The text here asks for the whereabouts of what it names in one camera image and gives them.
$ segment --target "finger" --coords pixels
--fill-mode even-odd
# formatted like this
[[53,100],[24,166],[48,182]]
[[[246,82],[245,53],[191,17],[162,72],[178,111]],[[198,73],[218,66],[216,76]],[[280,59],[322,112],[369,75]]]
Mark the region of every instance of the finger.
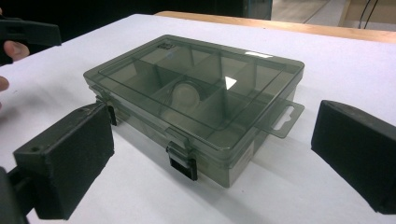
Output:
[[8,89],[9,82],[5,77],[0,77],[0,91]]
[[10,40],[4,42],[4,52],[12,58],[14,62],[26,58],[30,54],[29,49],[25,45]]

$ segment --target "transparent lid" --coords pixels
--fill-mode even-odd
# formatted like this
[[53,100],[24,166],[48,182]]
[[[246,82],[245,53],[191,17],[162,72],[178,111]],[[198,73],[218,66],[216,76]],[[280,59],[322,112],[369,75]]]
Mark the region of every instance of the transparent lid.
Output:
[[233,147],[304,64],[165,35],[84,74],[105,90],[216,149]]

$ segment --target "white table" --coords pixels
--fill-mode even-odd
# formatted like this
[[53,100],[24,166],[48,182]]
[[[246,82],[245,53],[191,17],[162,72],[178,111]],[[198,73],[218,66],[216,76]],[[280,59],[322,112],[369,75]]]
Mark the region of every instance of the white table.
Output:
[[[321,100],[356,106],[396,125],[396,45],[236,25],[133,15],[0,67],[0,165],[72,110],[95,101],[83,73],[160,35],[180,35],[305,63],[294,101],[305,105],[289,136],[270,136],[229,189],[169,165],[164,148],[113,127],[115,155],[67,223],[396,223],[310,148]],[[39,220],[31,223],[64,223]]]

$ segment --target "black cable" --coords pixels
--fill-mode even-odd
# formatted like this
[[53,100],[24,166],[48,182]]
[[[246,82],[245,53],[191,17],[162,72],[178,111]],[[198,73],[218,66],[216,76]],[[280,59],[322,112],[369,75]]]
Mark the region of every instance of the black cable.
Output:
[[367,18],[366,24],[364,25],[364,29],[366,29],[367,23],[369,23],[370,17],[373,14],[373,11],[374,11],[377,3],[378,3],[378,0],[376,0],[375,3],[374,3],[374,6],[373,6],[372,11],[370,12],[369,18]]
[[369,6],[370,2],[371,2],[371,0],[369,0],[369,1],[366,3],[366,6],[364,7],[363,12],[361,13],[361,20],[359,21],[358,29],[361,28],[361,21],[363,20],[364,13],[366,12],[366,9],[367,9],[367,7]]

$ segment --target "compartment box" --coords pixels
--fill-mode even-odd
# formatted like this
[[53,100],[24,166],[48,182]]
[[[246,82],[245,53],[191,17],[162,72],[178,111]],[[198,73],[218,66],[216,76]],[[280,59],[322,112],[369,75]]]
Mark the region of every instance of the compartment box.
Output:
[[[164,35],[84,73],[97,98],[166,148],[170,163],[225,188],[268,133],[287,135],[304,107],[291,101],[304,64]],[[274,129],[292,107],[291,121]]]

